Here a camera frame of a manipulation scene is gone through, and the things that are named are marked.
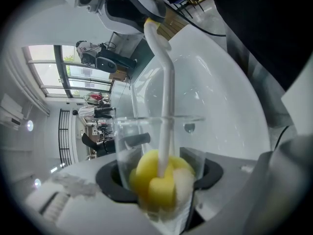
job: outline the white sink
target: white sink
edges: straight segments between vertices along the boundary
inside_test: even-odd
[[[235,61],[206,34],[187,25],[170,40],[175,66],[175,115],[205,117],[192,143],[175,133],[179,146],[256,160],[270,150],[257,95]],[[163,70],[156,58],[132,88],[135,117],[161,116]]]

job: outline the person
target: person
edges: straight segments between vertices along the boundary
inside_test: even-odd
[[[78,111],[73,110],[74,116],[79,116],[80,118],[106,118],[111,119],[112,116],[106,114],[107,112],[115,110],[114,107],[111,108],[95,108],[92,105],[87,105],[84,107],[81,107]]]
[[[91,42],[78,41],[76,43],[76,50],[81,59],[83,59],[83,53],[88,52],[88,54],[91,54],[94,58],[97,57],[108,58],[115,62],[116,64],[129,69],[135,69],[137,65],[136,60],[123,57],[117,53],[114,53],[108,50],[104,44],[94,45]]]

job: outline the metal railing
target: metal railing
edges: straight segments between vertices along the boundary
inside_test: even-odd
[[[59,116],[59,152],[62,167],[66,167],[72,164],[72,159],[69,150],[69,125],[70,112],[60,110]]]

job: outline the clear plastic cup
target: clear plastic cup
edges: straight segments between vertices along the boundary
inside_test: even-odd
[[[169,163],[164,178],[157,176],[160,130],[174,125]],[[114,136],[124,188],[138,195],[139,205],[163,234],[179,234],[185,227],[193,183],[203,176],[205,154],[193,148],[203,135],[202,117],[117,118]]]

